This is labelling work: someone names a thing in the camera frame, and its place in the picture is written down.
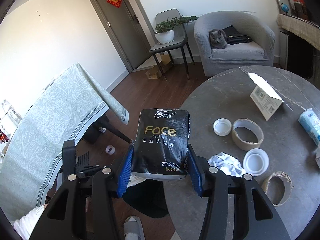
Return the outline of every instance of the potted plant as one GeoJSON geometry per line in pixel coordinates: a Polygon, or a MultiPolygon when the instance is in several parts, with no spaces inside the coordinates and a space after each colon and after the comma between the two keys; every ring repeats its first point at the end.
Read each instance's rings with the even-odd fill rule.
{"type": "Polygon", "coordinates": [[[167,19],[166,21],[160,22],[156,25],[156,39],[160,44],[169,43],[174,39],[174,27],[181,24],[189,24],[196,19],[198,19],[197,16],[180,16],[180,18],[175,17],[171,20],[167,19]]]}

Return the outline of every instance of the black bag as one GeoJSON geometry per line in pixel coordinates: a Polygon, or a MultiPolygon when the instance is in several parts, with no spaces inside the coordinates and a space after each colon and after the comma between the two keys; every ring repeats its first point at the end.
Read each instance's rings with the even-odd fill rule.
{"type": "Polygon", "coordinates": [[[143,109],[131,161],[132,174],[160,181],[184,178],[187,169],[189,113],[143,109]]]}
{"type": "Polygon", "coordinates": [[[238,44],[238,43],[247,43],[252,41],[250,36],[247,34],[241,34],[239,33],[236,28],[233,27],[233,25],[224,28],[223,31],[225,32],[227,36],[227,42],[230,45],[238,44]]]}

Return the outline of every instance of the globe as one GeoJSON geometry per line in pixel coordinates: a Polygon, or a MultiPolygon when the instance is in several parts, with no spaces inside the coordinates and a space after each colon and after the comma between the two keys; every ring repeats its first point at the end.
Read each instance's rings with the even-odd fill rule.
{"type": "Polygon", "coordinates": [[[288,7],[285,3],[282,3],[282,4],[281,4],[281,9],[282,9],[285,13],[289,12],[289,7],[288,7]]]}

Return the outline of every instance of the qr code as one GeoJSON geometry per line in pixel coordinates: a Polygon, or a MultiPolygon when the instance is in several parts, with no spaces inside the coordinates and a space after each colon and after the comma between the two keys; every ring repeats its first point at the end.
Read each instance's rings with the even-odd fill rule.
{"type": "Polygon", "coordinates": [[[273,112],[274,112],[274,108],[272,107],[272,106],[270,106],[270,108],[269,108],[269,112],[270,112],[270,114],[272,114],[273,112]]]}
{"type": "Polygon", "coordinates": [[[260,99],[263,99],[265,96],[265,93],[262,91],[262,89],[260,87],[257,88],[256,92],[255,92],[256,96],[259,97],[260,99]]]}

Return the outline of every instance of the blue gripper pad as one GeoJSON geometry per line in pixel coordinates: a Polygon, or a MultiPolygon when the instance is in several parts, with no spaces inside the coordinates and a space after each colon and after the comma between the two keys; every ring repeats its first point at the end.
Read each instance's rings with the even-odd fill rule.
{"type": "Polygon", "coordinates": [[[201,174],[199,172],[199,169],[197,168],[195,158],[196,158],[196,154],[194,153],[191,145],[188,144],[188,168],[189,168],[189,174],[190,174],[190,177],[191,177],[193,189],[201,197],[202,194],[203,194],[201,174]]]}
{"type": "Polygon", "coordinates": [[[131,160],[133,154],[133,146],[130,145],[126,154],[126,159],[118,176],[118,189],[117,195],[119,198],[122,197],[123,193],[126,192],[131,175],[131,160]]]}

